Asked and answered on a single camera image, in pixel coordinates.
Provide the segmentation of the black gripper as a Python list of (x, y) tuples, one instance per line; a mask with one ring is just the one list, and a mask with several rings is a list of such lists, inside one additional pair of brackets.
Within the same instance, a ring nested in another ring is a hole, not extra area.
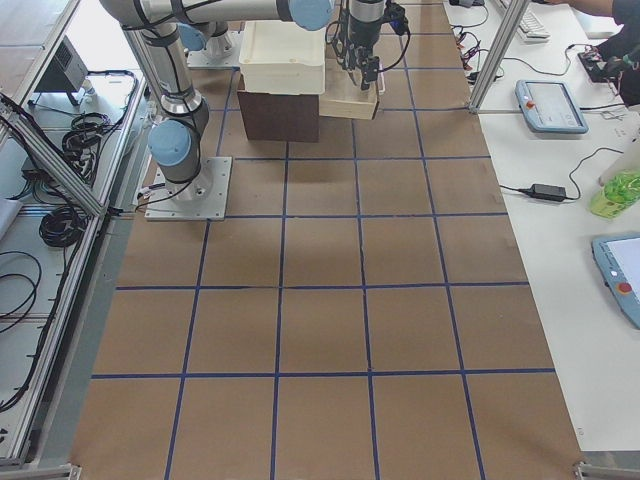
[(384, 0), (354, 0), (349, 2), (348, 39), (350, 44), (343, 48), (343, 69), (351, 82), (356, 84), (354, 70), (357, 67), (357, 48), (359, 49), (360, 88), (366, 91), (375, 83), (379, 71), (379, 57), (373, 53), (373, 47), (379, 40)]

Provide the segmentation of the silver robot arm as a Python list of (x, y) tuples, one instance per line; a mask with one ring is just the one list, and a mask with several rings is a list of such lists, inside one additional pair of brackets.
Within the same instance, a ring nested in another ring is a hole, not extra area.
[(161, 91), (166, 120), (149, 135), (149, 149), (171, 194), (195, 194), (201, 173), (201, 136), (209, 120), (206, 99), (193, 86), (180, 38), (180, 24), (224, 30), (228, 21), (280, 20), (308, 31), (325, 27), (332, 1), (103, 1), (125, 32), (138, 32), (135, 54), (149, 56), (145, 77)]

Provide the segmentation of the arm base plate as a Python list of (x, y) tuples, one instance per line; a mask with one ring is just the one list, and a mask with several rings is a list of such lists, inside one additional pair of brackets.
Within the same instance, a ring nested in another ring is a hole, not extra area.
[(242, 38), (242, 31), (227, 31), (224, 35), (212, 37), (204, 49), (188, 53), (188, 67), (200, 70), (239, 69)]
[(200, 174), (185, 189), (167, 183), (159, 167), (155, 181), (165, 183), (151, 192), (145, 207), (149, 221), (200, 221), (225, 219), (232, 172), (231, 157), (207, 157), (201, 162)]

